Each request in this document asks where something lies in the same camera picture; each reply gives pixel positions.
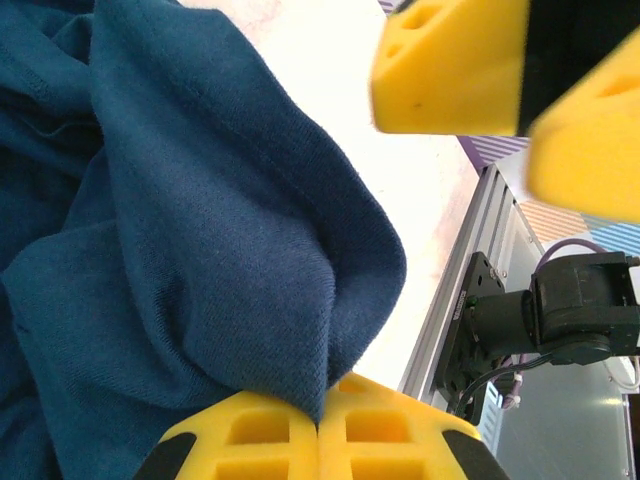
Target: blue fabric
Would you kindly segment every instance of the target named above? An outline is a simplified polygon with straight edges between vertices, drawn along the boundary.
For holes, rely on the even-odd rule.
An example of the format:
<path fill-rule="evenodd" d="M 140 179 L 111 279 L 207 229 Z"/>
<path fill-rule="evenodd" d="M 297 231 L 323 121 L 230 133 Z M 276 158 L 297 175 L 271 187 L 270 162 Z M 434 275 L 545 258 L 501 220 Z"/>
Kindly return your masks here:
<path fill-rule="evenodd" d="M 4 0 L 0 32 L 0 477 L 130 478 L 241 389 L 319 421 L 405 276 L 340 149 L 218 11 Z"/>

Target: blue sweatshirt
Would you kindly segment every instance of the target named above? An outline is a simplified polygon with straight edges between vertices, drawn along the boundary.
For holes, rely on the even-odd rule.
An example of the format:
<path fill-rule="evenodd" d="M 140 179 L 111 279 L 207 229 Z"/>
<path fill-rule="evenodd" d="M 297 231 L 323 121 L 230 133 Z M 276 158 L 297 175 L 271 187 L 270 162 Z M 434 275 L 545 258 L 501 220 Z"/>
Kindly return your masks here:
<path fill-rule="evenodd" d="M 126 479 L 238 390 L 318 422 L 405 257 L 222 13 L 0 0 L 0 272 L 0 478 Z"/>

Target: mounting plate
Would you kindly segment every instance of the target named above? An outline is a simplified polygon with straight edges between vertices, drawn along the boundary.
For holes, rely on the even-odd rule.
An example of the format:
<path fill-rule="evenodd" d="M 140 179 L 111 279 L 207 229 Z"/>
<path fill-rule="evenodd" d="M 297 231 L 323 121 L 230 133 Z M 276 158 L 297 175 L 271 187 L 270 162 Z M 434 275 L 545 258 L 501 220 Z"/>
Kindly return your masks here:
<path fill-rule="evenodd" d="M 435 373 L 436 388 L 450 404 L 471 382 L 496 366 L 495 359 L 487 358 L 476 342 L 465 313 L 473 308 L 477 298 L 504 291 L 496 269 L 485 254 L 475 252 L 471 255 Z M 467 408 L 465 418 L 474 425 L 480 421 L 484 395 L 485 388 L 482 388 Z"/>

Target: cloth fold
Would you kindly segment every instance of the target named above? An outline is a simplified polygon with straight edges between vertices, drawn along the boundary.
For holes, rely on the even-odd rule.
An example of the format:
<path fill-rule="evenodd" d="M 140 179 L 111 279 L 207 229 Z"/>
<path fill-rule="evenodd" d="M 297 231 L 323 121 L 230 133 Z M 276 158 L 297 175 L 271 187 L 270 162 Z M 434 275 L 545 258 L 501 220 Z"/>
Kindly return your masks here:
<path fill-rule="evenodd" d="M 337 145 L 219 11 L 5 1 L 0 29 L 0 477 L 130 478 L 238 390 L 320 421 L 406 270 Z"/>

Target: yellow foam block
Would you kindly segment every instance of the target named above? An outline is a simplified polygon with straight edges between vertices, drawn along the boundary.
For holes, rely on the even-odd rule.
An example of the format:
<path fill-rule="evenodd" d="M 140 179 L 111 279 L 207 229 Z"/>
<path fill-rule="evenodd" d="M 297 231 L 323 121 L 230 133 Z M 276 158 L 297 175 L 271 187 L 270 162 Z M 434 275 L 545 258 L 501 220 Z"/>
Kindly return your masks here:
<path fill-rule="evenodd" d="M 466 480 L 442 433 L 467 422 L 355 374 L 327 396 L 318 430 L 297 409 L 238 393 L 174 426 L 196 441 L 177 480 Z"/>
<path fill-rule="evenodd" d="M 389 133 L 514 135 L 529 0 L 417 0 L 387 21 L 371 76 Z"/>
<path fill-rule="evenodd" d="M 534 123 L 528 187 L 560 207 L 640 222 L 640 29 Z"/>

